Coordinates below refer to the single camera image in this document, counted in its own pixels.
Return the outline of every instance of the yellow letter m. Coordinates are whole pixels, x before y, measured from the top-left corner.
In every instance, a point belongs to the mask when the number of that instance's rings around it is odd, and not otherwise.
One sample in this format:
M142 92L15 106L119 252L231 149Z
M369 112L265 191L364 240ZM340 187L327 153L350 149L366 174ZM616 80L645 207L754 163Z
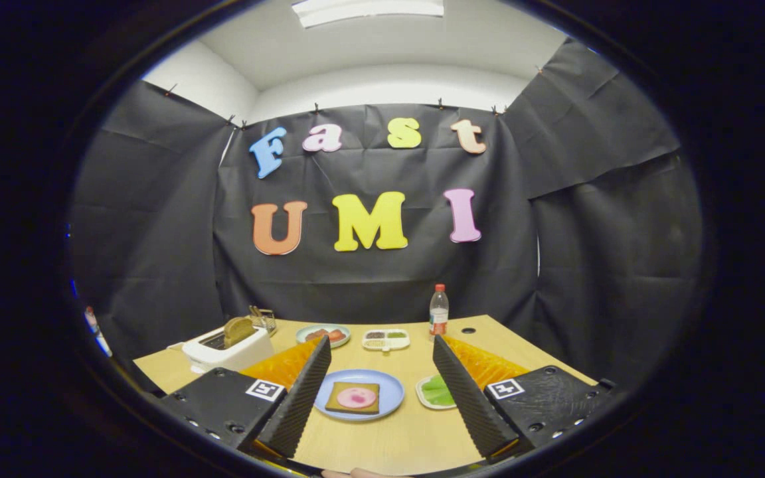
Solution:
M355 194L342 194L332 199L338 208L338 252L355 251L359 243L353 239L353 231L365 249L370 249L379 230L377 248L402 249L409 243L403 236L403 224L400 221L400 206L406 200L403 193L389 191L377 197L373 211L368 214L365 206Z

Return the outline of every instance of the white compartment tray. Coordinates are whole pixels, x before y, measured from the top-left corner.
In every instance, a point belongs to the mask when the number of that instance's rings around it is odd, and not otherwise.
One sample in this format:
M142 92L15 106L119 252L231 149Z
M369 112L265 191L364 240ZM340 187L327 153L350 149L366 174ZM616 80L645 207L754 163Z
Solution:
M391 337L393 333L403 334L405 337ZM362 346L370 351L395 351L405 349L409 344L409 333L404 329L374 329L362 335Z

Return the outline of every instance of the plate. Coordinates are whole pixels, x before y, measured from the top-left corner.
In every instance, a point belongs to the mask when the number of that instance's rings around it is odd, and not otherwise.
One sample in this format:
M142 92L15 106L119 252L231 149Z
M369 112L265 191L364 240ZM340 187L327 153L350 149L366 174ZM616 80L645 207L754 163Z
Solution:
M376 415L358 415L358 414L344 414L344 412L330 412L325 408L327 401L332 393L332 384L335 382L353 382L355 384L379 384L380 385L380 412ZM349 370L340 370L338 372L329 373L324 377L324 381L321 384L321 388L318 390L318 396L315 399L315 408L323 412L325 415L329 415L332 418L338 418L338 420L347 420L350 422L366 422L368 420L376 420L377 418L385 417L391 412L397 410L400 403L403 402L403 397L406 396L403 384L400 381L388 375L388 373L379 372L377 370L369 370L366 368L353 368Z
M447 410L449 408L456 408L456 403L453 405L433 405L432 403L427 402L427 399L424 398L424 392L421 390L421 385L426 384L430 381L431 378L434 377L435 375L430 375L428 378L419 380L418 383L415 384L415 391L418 394L418 399L421 400L421 405L434 410Z
M334 349L336 347L340 347L344 344L347 344L348 340L350 339L350 329L347 329L346 327L342 325L336 325L336 324L314 324L310 325L308 327L303 327L303 329L300 329L297 331L297 335L295 336L297 338L298 344L303 344L303 342L306 342L306 336L309 335L312 332L317 332L318 330L324 329L327 332L332 332L333 330L340 330L341 333L346 335L345 338L337 341L337 342L330 342L330 348Z

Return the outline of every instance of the white ceiling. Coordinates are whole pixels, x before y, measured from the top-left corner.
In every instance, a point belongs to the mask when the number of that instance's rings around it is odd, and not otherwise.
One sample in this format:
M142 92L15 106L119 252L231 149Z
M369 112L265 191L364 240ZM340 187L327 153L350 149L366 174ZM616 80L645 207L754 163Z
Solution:
M498 0L444 0L444 18L385 15L304 30L297 0L268 0L200 41L259 91L374 64L451 64L531 79L565 34Z

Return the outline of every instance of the black fabric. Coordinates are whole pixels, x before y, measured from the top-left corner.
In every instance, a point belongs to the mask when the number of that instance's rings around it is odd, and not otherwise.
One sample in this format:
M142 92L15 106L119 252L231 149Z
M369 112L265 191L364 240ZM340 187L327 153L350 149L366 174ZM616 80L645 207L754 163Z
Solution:
M661 112L627 76L568 39L503 115L526 164L528 197L585 183L678 148Z
M541 270L522 334L592 377L635 382L672 343L698 276L701 212L682 155L533 206Z
M85 155L70 214L76 287L129 371L131 360L222 323L211 222L231 131L139 82Z
M516 332L595 378L636 381L682 325L701 210L661 112L576 40L503 121L525 164L541 270Z
M386 141L392 118L416 118L421 145L392 148ZM450 130L462 118L482 128L487 146L482 154L465 152ZM342 148L303 151L310 128L325 123L343 127ZM288 131L282 138L282 166L259 179L249 147L279 126ZM214 235L224 312L240 314L255 303L297 321L427 321L433 285L444 282L452 317L490 314L515 327L526 321L523 304L532 296L537 272L523 175L510 133L489 112L349 106L252 125L232 139L218 173ZM482 233L477 242L450 241L453 218L443 192L454 188L475 192L471 207ZM336 251L333 197L356 194L370 211L385 191L406 195L402 224L409 245ZM261 203L279 206L273 237L280 239L287 227L282 205L289 200L309 204L301 242L289 254L264 255L252 243L250 209Z

